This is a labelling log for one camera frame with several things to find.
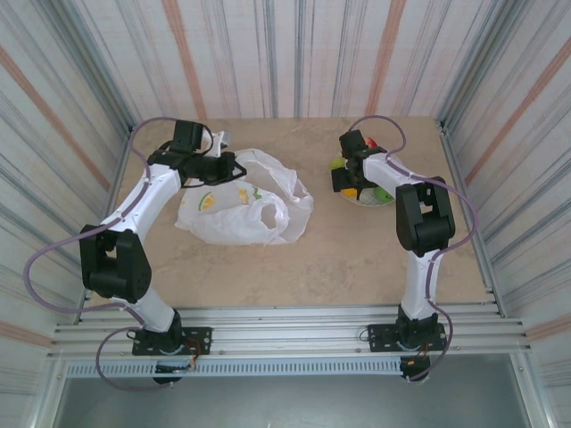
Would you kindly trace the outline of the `grey metal panel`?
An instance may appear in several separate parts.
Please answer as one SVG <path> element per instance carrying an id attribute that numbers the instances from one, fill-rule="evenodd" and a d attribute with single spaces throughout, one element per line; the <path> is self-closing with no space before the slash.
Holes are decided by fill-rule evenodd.
<path id="1" fill-rule="evenodd" d="M 530 428 L 506 356 L 447 357 L 423 383 L 390 375 L 213 377 L 161 391 L 66 383 L 55 428 Z"/>

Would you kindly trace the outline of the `aluminium extrusion rail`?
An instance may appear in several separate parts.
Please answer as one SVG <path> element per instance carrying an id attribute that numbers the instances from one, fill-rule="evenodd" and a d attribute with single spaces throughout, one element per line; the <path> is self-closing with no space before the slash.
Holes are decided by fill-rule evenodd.
<path id="1" fill-rule="evenodd" d="M 499 317 L 494 302 L 443 305 L 451 316 Z M 183 318 L 356 317 L 397 315 L 397 305 L 179 309 Z"/>
<path id="2" fill-rule="evenodd" d="M 48 350 L 50 358 L 83 359 L 95 355 L 98 348 L 103 349 L 106 358 L 118 358 L 131 353 L 133 342 L 128 339 L 111 339 L 104 343 L 101 339 L 88 341 L 56 340 Z M 369 345 L 358 338 L 334 339 L 222 339 L 201 347 L 210 354 L 238 357 L 266 356 L 342 356 L 356 353 L 369 353 Z M 509 354 L 528 352 L 531 345 L 523 335 L 476 335 L 461 334 L 452 339 L 448 348 L 449 355 L 454 354 Z"/>
<path id="3" fill-rule="evenodd" d="M 71 346 L 77 343 L 101 341 L 115 329 L 106 325 L 81 323 L 74 326 L 58 327 L 53 343 L 58 346 Z M 213 340 L 216 343 L 254 342 L 318 342 L 350 341 L 368 337 L 365 325 L 356 323 L 246 323 L 244 325 L 212 324 Z M 509 341 L 525 339 L 524 328 L 518 321 L 497 319 L 492 322 L 468 320 L 453 323 L 453 338 L 460 342 L 494 342 L 505 344 Z"/>

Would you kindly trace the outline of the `white plate blue check pattern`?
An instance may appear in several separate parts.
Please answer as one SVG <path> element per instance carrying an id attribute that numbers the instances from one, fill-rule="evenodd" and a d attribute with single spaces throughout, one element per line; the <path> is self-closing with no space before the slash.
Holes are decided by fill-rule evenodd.
<path id="1" fill-rule="evenodd" d="M 360 193 L 360 198 L 356 198 L 355 200 L 351 200 L 351 199 L 347 199 L 344 197 L 345 200 L 352 202 L 354 204 L 360 205 L 360 206 L 365 206 L 365 207 L 381 207 L 381 206 L 385 206 L 388 204 L 391 204 L 394 202 L 394 200 L 391 203 L 387 203 L 387 204 L 379 204 L 374 195 L 373 195 L 373 191 L 375 188 L 366 188 L 364 189 L 361 193 Z"/>

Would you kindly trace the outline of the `aluminium side frame rail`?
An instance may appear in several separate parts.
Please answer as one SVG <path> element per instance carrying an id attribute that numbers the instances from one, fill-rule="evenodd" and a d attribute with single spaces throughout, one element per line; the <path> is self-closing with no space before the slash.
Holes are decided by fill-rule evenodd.
<path id="1" fill-rule="evenodd" d="M 118 199 L 122 178 L 124 176 L 124 171 L 125 171 L 125 168 L 127 166 L 128 158 L 130 155 L 130 148 L 129 147 L 130 147 L 131 143 L 129 141 L 130 141 L 130 137 L 131 137 L 135 127 L 136 127 L 136 125 L 134 125 L 134 124 L 128 125 L 128 131 L 127 131 L 126 138 L 125 138 L 125 147 L 121 153 L 120 160 L 119 160 L 118 166 L 116 168 L 114 180 L 112 181 L 111 190 L 108 194 L 107 205 L 106 205 L 106 208 L 104 211 L 103 218 L 107 218 L 115 210 L 115 206 L 116 206 L 116 202 Z M 92 294 L 93 294 L 93 292 L 90 290 L 86 289 L 83 291 L 82 299 L 80 302 L 81 303 L 81 305 L 80 305 L 81 309 L 90 308 L 91 300 L 92 300 Z M 83 316 L 83 313 L 79 313 L 79 314 L 75 315 L 73 324 L 76 325 L 79 322 L 81 322 L 82 316 Z"/>
<path id="2" fill-rule="evenodd" d="M 441 121 L 437 120 L 435 124 L 438 129 L 443 152 L 451 172 L 453 183 L 465 197 L 468 197 L 467 185 L 460 174 L 457 159 L 452 150 L 453 140 L 451 138 L 451 134 L 448 128 L 444 126 Z M 471 202 L 470 205 L 466 205 L 466 203 L 462 202 L 464 219 L 471 229 L 475 229 L 475 233 L 472 237 L 472 246 L 483 278 L 484 286 L 493 294 L 493 301 L 498 308 L 498 312 L 502 318 L 505 318 L 507 317 L 507 314 L 504 308 L 503 298 L 498 290 L 498 279 L 495 275 L 488 251 L 485 248 L 484 238 L 480 231 L 480 218 L 477 213 L 474 213 L 475 210 L 476 206 L 473 202 Z"/>

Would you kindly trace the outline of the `white bracket with grey tip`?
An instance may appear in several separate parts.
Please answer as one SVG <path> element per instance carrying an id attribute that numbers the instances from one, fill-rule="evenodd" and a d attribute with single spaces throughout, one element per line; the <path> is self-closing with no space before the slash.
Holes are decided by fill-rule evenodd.
<path id="1" fill-rule="evenodd" d="M 232 136 L 228 131 L 220 131 L 213 135 L 213 142 L 211 143 L 211 149 L 208 151 L 207 155 L 210 157 L 218 158 L 222 152 L 228 148 L 232 140 Z"/>

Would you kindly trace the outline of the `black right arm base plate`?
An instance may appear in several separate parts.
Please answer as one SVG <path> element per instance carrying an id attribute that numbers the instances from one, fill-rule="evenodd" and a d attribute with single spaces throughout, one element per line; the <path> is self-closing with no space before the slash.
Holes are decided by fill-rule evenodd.
<path id="1" fill-rule="evenodd" d="M 367 331 L 371 352 L 443 350 L 447 343 L 444 327 L 439 323 L 419 328 L 397 323 L 377 324 L 369 325 Z"/>

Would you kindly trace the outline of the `white plastic bag fruit print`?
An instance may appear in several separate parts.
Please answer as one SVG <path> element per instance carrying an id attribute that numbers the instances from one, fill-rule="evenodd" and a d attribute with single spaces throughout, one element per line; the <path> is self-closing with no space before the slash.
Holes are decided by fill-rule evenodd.
<path id="1" fill-rule="evenodd" d="M 240 150 L 236 160 L 245 167 L 246 176 L 187 189 L 175 227 L 215 245 L 296 242 L 314 205 L 296 171 L 259 149 Z"/>

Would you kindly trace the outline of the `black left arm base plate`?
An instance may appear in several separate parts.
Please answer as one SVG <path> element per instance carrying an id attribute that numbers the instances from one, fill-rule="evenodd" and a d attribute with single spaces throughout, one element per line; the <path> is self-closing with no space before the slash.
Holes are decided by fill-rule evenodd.
<path id="1" fill-rule="evenodd" d="M 166 333 L 129 330 L 127 337 L 133 341 L 134 356 L 201 356 L 211 352 L 212 329 L 183 327 Z"/>

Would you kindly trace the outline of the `small circuit board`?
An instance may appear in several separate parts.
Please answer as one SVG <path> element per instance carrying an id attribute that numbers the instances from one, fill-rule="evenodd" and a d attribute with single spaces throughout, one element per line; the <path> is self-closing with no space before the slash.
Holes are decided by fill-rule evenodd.
<path id="1" fill-rule="evenodd" d="M 193 364 L 185 364 L 185 365 L 172 365 L 172 364 L 162 364 L 161 362 L 157 363 L 155 366 L 155 373 L 166 375 L 166 374 L 183 374 L 193 372 L 195 370 L 195 365 Z"/>

